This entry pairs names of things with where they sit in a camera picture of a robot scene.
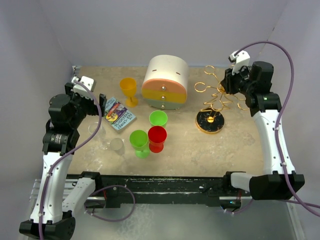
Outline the clear ribbed flute glass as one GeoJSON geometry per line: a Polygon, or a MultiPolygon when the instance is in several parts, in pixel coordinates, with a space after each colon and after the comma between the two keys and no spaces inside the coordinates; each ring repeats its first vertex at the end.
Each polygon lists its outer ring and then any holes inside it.
{"type": "Polygon", "coordinates": [[[113,151],[120,152],[125,149],[124,142],[121,138],[114,138],[110,141],[110,148],[113,151]]]}

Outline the clear round wine glass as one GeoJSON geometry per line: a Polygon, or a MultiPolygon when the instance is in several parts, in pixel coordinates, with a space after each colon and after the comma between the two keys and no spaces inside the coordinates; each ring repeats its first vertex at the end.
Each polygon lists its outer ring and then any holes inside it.
{"type": "MultiPolygon", "coordinates": [[[[96,128],[98,127],[98,122],[94,122],[88,126],[88,132],[93,134],[96,128]]],[[[110,139],[107,138],[106,130],[104,129],[103,125],[101,124],[99,130],[97,131],[96,135],[92,138],[95,142],[97,147],[101,150],[107,150],[110,146],[110,139]]]]}

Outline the gold wine glass rack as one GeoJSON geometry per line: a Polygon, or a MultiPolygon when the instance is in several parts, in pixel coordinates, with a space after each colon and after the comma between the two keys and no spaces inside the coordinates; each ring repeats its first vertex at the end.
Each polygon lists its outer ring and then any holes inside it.
{"type": "Polygon", "coordinates": [[[206,134],[216,134],[222,130],[225,125],[225,118],[222,114],[223,111],[230,110],[233,103],[236,103],[238,109],[247,111],[249,108],[242,106],[245,103],[243,97],[237,94],[221,94],[219,92],[219,82],[221,82],[216,74],[216,69],[212,65],[204,67],[204,73],[208,76],[215,78],[216,84],[207,84],[198,81],[194,84],[193,88],[197,93],[205,93],[212,91],[210,100],[203,103],[203,108],[199,110],[195,117],[195,124],[197,128],[206,134]]]}

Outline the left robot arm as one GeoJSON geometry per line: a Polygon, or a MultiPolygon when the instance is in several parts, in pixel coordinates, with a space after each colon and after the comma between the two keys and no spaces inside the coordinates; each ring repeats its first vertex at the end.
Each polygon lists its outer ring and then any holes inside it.
{"type": "Polygon", "coordinates": [[[42,139],[43,169],[38,196],[28,220],[20,223],[19,232],[36,240],[69,240],[76,227],[76,215],[84,209],[89,195],[103,191],[100,173],[83,172],[75,187],[64,197],[67,173],[77,144],[78,127],[86,116],[101,121],[107,98],[94,97],[92,78],[74,78],[65,84],[65,92],[49,101],[50,119],[42,139]]]}

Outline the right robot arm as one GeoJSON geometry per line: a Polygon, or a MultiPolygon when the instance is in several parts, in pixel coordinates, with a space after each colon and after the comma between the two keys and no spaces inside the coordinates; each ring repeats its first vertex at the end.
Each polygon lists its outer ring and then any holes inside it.
{"type": "Polygon", "coordinates": [[[250,193],[254,200],[289,200],[304,184],[305,178],[293,166],[283,134],[278,94],[271,92],[274,67],[271,63],[256,61],[236,63],[225,71],[221,85],[230,95],[241,93],[250,110],[263,152],[263,174],[254,176],[241,171],[228,171],[222,190],[228,196],[240,189],[250,193]]]}

